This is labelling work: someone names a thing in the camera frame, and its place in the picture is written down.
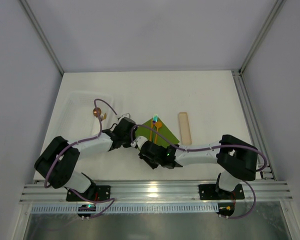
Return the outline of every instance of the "green napkin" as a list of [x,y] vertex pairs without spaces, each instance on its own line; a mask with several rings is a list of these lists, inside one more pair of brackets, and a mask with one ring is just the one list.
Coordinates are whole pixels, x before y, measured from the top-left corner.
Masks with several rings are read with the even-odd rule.
[[[169,128],[165,125],[165,123],[158,118],[158,121],[162,122],[162,127],[159,128],[159,133],[163,135],[165,138],[167,138],[171,143],[178,144],[180,141],[176,138],[176,136],[169,130]],[[146,125],[148,127],[151,127],[152,118],[146,121],[143,125]],[[135,136],[144,136],[148,140],[150,138],[150,130],[144,127],[138,127],[138,129],[135,132]],[[156,144],[159,146],[162,146],[164,148],[169,146],[169,143],[167,143],[165,140],[163,140],[160,136],[158,136]]]

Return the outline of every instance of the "white table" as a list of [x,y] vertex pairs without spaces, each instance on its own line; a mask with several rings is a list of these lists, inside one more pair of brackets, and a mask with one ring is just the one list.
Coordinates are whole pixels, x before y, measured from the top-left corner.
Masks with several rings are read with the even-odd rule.
[[[251,143],[231,71],[139,71],[65,73],[47,135],[55,128],[68,94],[96,91],[114,97],[118,114],[142,124],[154,113],[180,140],[178,113],[188,112],[192,145],[212,143],[223,134]],[[47,138],[43,148],[49,144]],[[75,169],[93,180],[215,180],[223,168],[194,164],[151,169],[138,150],[120,148],[77,162]],[[43,180],[36,172],[34,180]]]

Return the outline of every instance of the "white vent strip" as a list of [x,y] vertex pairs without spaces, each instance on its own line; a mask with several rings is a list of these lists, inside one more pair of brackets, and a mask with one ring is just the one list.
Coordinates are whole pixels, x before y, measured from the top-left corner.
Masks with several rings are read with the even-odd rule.
[[[77,214],[81,204],[35,204],[32,214]],[[96,213],[107,207],[106,204],[97,204]],[[215,213],[218,212],[217,203],[117,203],[112,205],[105,214],[168,214],[168,213]]]

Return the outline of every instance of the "orange spoon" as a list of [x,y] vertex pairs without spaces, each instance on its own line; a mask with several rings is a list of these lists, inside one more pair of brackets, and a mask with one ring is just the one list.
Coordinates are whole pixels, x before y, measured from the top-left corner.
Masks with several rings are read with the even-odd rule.
[[[154,126],[156,127],[156,131],[159,132],[159,128],[162,127],[162,122],[161,121],[157,121]],[[157,139],[158,139],[158,134],[155,135],[155,138],[154,138],[154,143],[156,144],[157,143]]]

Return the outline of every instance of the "gray wall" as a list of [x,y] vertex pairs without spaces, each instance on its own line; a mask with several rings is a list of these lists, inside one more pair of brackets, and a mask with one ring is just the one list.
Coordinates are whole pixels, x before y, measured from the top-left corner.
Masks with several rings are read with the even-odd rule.
[[275,0],[28,0],[65,72],[238,69]]
[[17,0],[0,0],[0,240],[34,174],[61,75]]
[[244,77],[276,174],[300,210],[300,0],[286,2]]

